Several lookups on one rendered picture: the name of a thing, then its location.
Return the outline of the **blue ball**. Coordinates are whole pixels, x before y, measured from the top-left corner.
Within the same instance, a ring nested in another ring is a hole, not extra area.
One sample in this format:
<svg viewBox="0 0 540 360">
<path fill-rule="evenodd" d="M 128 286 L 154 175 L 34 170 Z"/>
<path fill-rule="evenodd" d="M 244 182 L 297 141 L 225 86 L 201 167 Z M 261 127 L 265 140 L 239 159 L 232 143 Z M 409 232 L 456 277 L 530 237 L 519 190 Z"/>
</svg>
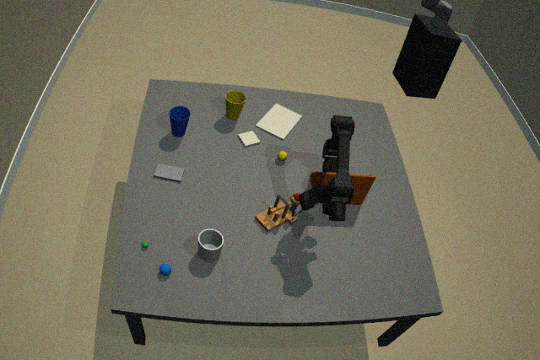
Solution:
<svg viewBox="0 0 540 360">
<path fill-rule="evenodd" d="M 168 264 L 163 264 L 163 265 L 161 265 L 160 268 L 159 268 L 159 272 L 160 272 L 162 275 L 164 275 L 164 276 L 169 275 L 170 272 L 171 272 L 171 267 L 170 267 L 170 265 L 168 265 Z"/>
</svg>

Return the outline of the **blue cup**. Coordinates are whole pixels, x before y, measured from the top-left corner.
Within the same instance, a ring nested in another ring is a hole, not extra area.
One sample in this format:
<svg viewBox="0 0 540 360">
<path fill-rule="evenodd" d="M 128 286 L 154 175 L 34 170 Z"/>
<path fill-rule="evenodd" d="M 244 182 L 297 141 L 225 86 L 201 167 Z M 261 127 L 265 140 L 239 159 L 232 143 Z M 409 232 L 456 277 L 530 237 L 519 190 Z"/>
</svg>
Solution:
<svg viewBox="0 0 540 360">
<path fill-rule="evenodd" d="M 183 137 L 186 132 L 191 112 L 185 106 L 177 106 L 170 110 L 169 115 L 172 135 L 175 137 Z"/>
</svg>

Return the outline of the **small wooden catapult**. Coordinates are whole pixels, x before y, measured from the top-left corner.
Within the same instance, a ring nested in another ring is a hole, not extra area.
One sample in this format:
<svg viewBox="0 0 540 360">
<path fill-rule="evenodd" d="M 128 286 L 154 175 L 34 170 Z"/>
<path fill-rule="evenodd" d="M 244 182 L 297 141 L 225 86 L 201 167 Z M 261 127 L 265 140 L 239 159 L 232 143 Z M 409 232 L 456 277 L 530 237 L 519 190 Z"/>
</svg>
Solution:
<svg viewBox="0 0 540 360">
<path fill-rule="evenodd" d="M 269 232 L 270 230 L 286 223 L 287 221 L 292 225 L 296 222 L 296 215 L 302 210 L 295 213 L 296 208 L 300 204 L 300 201 L 294 199 L 294 195 L 290 197 L 290 202 L 287 203 L 279 194 L 275 201 L 274 206 L 269 208 L 255 216 L 255 219 Z M 280 203 L 279 199 L 282 201 Z M 292 205 L 293 204 L 293 205 Z M 290 207 L 290 205 L 292 205 Z"/>
</svg>

